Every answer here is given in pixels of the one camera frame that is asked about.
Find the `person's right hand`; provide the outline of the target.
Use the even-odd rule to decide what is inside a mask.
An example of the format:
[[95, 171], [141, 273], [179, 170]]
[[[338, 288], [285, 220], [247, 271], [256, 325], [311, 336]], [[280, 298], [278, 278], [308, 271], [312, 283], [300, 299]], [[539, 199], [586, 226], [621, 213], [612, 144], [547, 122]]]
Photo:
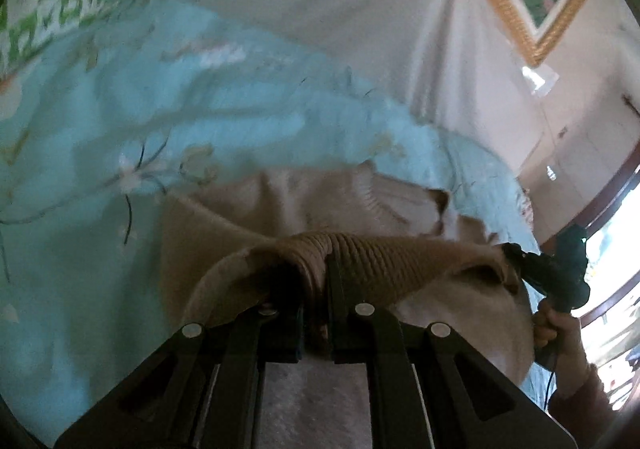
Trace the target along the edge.
[[575, 395], [590, 373], [579, 319], [557, 311], [550, 299], [543, 299], [534, 313], [533, 324], [538, 362], [555, 375], [561, 398]]

